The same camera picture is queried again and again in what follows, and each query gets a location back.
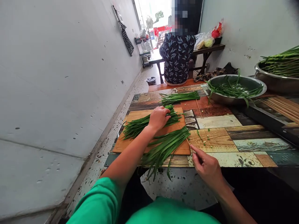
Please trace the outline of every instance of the terrazzo floor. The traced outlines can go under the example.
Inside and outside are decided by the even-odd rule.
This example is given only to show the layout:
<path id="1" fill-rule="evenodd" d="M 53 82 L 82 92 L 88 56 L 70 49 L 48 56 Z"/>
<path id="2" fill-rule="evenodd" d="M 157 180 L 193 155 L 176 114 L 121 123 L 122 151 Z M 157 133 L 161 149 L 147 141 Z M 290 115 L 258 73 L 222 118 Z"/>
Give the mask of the terrazzo floor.
<path id="1" fill-rule="evenodd" d="M 157 78 L 157 83 L 160 83 L 159 72 L 156 65 L 153 67 L 146 67 L 134 85 L 107 138 L 103 142 L 92 166 L 89 168 L 87 175 L 79 187 L 72 203 L 69 205 L 67 211 L 68 216 L 72 215 L 77 203 L 99 179 L 100 173 L 104 169 L 108 152 L 111 150 L 114 139 L 122 125 L 122 121 L 125 118 L 133 96 L 135 94 L 148 92 L 148 84 L 145 79 L 151 76 L 155 76 Z M 170 168 L 170 176 L 172 176 L 173 180 L 172 182 L 168 179 L 166 170 L 164 170 L 161 174 L 158 174 L 154 182 L 152 181 L 152 178 L 150 178 L 150 180 L 146 180 L 146 175 L 147 173 L 141 177 L 141 182 L 153 200 L 157 196 L 172 198 L 183 201 L 195 210 L 207 208 L 217 202 L 213 193 L 203 183 L 194 168 Z"/>

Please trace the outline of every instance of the red plastic bag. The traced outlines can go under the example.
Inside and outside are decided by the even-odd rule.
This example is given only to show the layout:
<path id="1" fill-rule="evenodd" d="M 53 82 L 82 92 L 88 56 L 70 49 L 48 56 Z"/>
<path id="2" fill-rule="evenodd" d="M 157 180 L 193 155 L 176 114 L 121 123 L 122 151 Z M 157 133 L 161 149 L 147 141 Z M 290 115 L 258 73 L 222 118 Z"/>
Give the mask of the red plastic bag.
<path id="1" fill-rule="evenodd" d="M 223 34 L 223 18 L 221 19 L 220 22 L 218 22 L 218 27 L 215 26 L 215 28 L 213 29 L 212 31 L 212 37 L 214 39 L 218 38 L 218 37 L 221 37 L 222 34 Z"/>

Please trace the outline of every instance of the skirting board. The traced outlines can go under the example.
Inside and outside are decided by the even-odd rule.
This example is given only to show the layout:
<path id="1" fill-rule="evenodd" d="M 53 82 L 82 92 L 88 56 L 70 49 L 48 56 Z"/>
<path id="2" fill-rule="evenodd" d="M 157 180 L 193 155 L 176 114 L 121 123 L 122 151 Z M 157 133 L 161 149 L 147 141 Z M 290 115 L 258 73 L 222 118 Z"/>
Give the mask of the skirting board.
<path id="1" fill-rule="evenodd" d="M 109 131 L 111 130 L 115 120 L 117 119 L 117 116 L 119 115 L 123 105 L 125 104 L 130 92 L 132 91 L 132 89 L 133 89 L 135 83 L 137 82 L 137 80 L 138 80 L 138 78 L 139 78 L 142 71 L 143 71 L 143 68 L 140 69 L 140 71 L 137 74 L 136 78 L 134 79 L 132 85 L 128 89 L 127 93 L 125 94 L 124 98 L 122 99 L 121 103 L 119 104 L 118 108 L 116 109 L 115 113 L 113 114 L 112 118 L 110 119 L 108 125 L 106 126 L 105 130 L 103 131 L 101 137 L 97 141 L 97 143 L 94 146 L 91 153 L 88 155 L 87 160 L 85 161 L 85 163 L 81 167 L 80 173 L 79 173 L 77 179 L 75 180 L 74 184 L 72 185 L 69 193 L 67 194 L 64 202 L 62 203 L 62 206 L 60 208 L 57 208 L 53 212 L 52 216 L 50 217 L 50 219 L 47 221 L 46 224 L 48 224 L 48 223 L 53 223 L 53 224 L 58 223 L 59 220 L 61 219 L 61 217 L 66 213 L 68 206 L 70 205 L 71 201 L 75 197 L 75 194 L 76 194 L 78 188 L 80 187 L 84 177 L 86 176 L 89 168 L 91 167 L 98 151 L 100 150 L 100 147 L 101 147 L 102 143 L 106 139 Z"/>

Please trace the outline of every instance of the green sleeve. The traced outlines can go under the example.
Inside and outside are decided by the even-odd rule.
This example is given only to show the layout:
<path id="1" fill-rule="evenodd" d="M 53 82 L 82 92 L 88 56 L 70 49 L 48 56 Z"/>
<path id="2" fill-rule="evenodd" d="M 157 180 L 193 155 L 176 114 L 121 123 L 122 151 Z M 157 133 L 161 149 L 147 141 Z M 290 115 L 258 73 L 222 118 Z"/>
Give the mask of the green sleeve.
<path id="1" fill-rule="evenodd" d="M 79 201 L 67 224 L 116 223 L 120 204 L 119 188 L 110 178 L 101 178 Z"/>

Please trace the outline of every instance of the black trash can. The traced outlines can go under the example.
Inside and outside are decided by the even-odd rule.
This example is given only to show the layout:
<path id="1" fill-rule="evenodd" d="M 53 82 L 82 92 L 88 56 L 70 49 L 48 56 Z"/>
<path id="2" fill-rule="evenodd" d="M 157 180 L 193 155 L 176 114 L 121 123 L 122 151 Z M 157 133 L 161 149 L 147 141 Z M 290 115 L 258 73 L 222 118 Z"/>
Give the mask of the black trash can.
<path id="1" fill-rule="evenodd" d="M 157 84 L 156 77 L 148 77 L 148 78 L 146 79 L 146 81 L 147 81 L 147 84 L 148 84 L 149 86 L 153 86 L 153 85 L 156 85 L 156 84 Z"/>

